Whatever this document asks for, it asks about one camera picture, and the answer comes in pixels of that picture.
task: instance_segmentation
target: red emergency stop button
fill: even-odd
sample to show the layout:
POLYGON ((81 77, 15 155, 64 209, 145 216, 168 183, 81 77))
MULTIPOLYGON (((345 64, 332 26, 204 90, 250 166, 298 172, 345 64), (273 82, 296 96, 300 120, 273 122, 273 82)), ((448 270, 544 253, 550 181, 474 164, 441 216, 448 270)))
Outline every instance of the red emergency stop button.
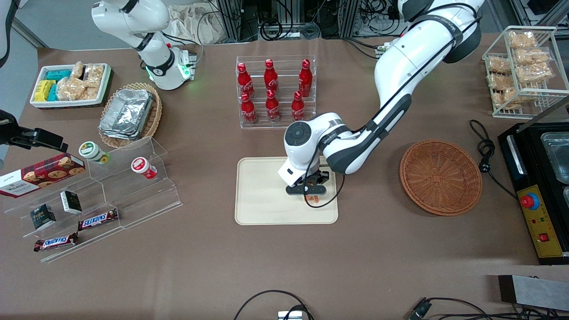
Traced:
POLYGON ((529 210, 536 210, 539 208, 539 198, 536 194, 528 193, 519 200, 522 204, 522 207, 527 208, 529 210))
POLYGON ((540 233, 539 234, 539 241, 541 241, 541 242, 549 241, 549 236, 547 235, 547 233, 540 233))

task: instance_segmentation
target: floor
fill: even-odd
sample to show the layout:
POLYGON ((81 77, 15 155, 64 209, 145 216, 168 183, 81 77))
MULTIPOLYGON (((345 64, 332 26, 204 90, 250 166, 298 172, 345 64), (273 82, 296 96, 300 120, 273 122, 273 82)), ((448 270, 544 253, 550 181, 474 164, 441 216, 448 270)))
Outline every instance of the floor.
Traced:
MULTIPOLYGON (((164 3, 188 3, 192 0, 163 0, 164 3)), ((94 0, 74 1, 29 1, 16 17, 49 47, 62 50, 92 50, 126 48, 127 45, 114 36, 101 32, 93 23, 90 9, 94 0), (61 20, 62 12, 73 15, 61 20)), ((499 0, 493 0, 503 26, 515 23, 515 16, 499 0)), ((482 7, 483 32, 498 32, 488 4, 482 7)), ((0 69, 0 83, 4 88, 0 98, 2 109, 19 117, 28 99, 30 88, 37 72, 36 50, 19 34, 12 31, 11 54, 6 65, 0 69)), ((4 159, 7 146, 0 146, 0 159, 4 159)))

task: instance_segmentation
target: table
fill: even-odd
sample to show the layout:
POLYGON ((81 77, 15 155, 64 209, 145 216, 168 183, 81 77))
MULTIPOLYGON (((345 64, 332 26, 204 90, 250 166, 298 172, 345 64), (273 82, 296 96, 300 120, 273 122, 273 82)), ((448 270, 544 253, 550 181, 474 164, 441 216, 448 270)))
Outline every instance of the table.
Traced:
MULTIPOLYGON (((19 241, 19 224, 2 215, 0 313, 11 319, 231 319, 254 293, 282 289, 299 295, 317 319, 402 319, 423 296, 510 312, 500 303, 498 274, 569 281, 566 266, 536 265, 517 202, 490 177, 484 176, 476 207, 454 218, 424 212, 399 182, 399 160, 412 143, 440 138, 477 162, 479 139, 468 120, 481 121, 495 142, 516 123, 490 115, 480 57, 496 37, 484 35, 470 57, 441 64, 419 84, 408 114, 347 177, 332 225, 243 227, 234 221, 237 162, 285 155, 283 130, 240 129, 236 56, 316 54, 318 111, 337 112, 351 128, 379 106, 374 61, 340 40, 206 47, 195 81, 159 92, 164 114, 155 138, 169 151, 168 174, 184 206, 51 264, 38 263, 19 241)), ((40 67, 77 60, 110 64, 111 92, 149 82, 134 50, 39 51, 40 67)), ((73 152, 86 140, 100 140, 100 114, 101 108, 26 105, 20 124, 61 134, 73 152)), ((5 172, 56 153, 11 147, 5 172)), ((502 156, 490 163, 512 188, 502 156)), ((275 319, 293 304, 285 296, 259 297, 241 318, 275 319)), ((440 302, 429 314, 452 311, 472 312, 440 302)))

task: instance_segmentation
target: coca-cola bottle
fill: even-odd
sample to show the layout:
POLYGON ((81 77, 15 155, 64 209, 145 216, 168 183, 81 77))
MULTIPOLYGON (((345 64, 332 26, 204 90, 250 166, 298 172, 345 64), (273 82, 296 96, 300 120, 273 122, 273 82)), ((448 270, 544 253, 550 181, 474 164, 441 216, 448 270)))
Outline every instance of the coca-cola bottle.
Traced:
POLYGON ((275 93, 279 91, 279 76, 273 68, 273 61, 271 59, 265 60, 265 86, 267 90, 274 90, 275 93))
POLYGON ((277 93, 273 89, 267 90, 267 101, 265 102, 269 121, 274 124, 281 120, 281 113, 279 111, 279 101, 275 99, 276 94, 277 93))
POLYGON ((304 101, 302 101, 302 93, 300 91, 294 93, 291 108, 293 121, 304 120, 304 101))
POLYGON ((310 89, 312 88, 312 71, 310 71, 310 60, 302 60, 302 69, 300 70, 300 75, 298 76, 298 89, 302 93, 303 97, 308 97, 310 95, 310 89))
POLYGON ((245 63, 239 63, 237 65, 237 71, 239 75, 237 76, 237 82, 239 83, 239 89, 241 89, 241 93, 248 93, 250 98, 255 96, 255 89, 253 89, 253 79, 247 72, 247 68, 245 68, 245 63))
POLYGON ((249 94, 244 92, 241 94, 241 113, 243 113, 243 121, 247 124, 256 124, 259 118, 255 112, 255 105, 249 100, 249 94))

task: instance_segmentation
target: round wicker basket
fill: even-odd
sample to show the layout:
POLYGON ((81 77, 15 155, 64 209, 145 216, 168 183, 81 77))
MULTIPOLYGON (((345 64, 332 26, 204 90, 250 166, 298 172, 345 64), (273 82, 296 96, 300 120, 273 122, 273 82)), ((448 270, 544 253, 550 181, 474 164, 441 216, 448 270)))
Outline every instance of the round wicker basket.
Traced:
POLYGON ((399 177, 409 197, 430 213, 456 216, 472 209, 482 194, 482 176, 460 147, 424 140, 403 155, 399 177))
MULTIPOLYGON (((160 122, 160 117, 162 116, 162 101, 160 100, 160 96, 158 96, 158 92, 156 92, 156 89, 154 89, 152 86, 150 86, 146 83, 132 83, 132 84, 128 84, 128 85, 122 87, 122 89, 134 89, 134 90, 143 89, 143 90, 151 92, 152 95, 154 96, 154 99, 152 100, 152 106, 150 107, 151 109, 150 109, 150 112, 148 114, 148 118, 146 118, 145 127, 142 130, 142 135, 141 135, 141 138, 152 137, 154 135, 154 133, 156 133, 156 130, 158 129, 158 123, 160 122)), ((105 105, 105 109, 103 109, 101 119, 105 116, 105 113, 109 109, 109 104, 113 100, 113 98, 117 94, 117 92, 118 92, 118 90, 115 93, 113 93, 113 95, 107 101, 107 103, 105 105)), ((99 130, 99 136, 101 136, 101 139, 103 140, 103 142, 106 145, 114 147, 114 148, 123 147, 123 146, 128 145, 131 142, 134 142, 134 141, 127 140, 127 139, 118 139, 118 138, 107 137, 100 130, 99 130)))

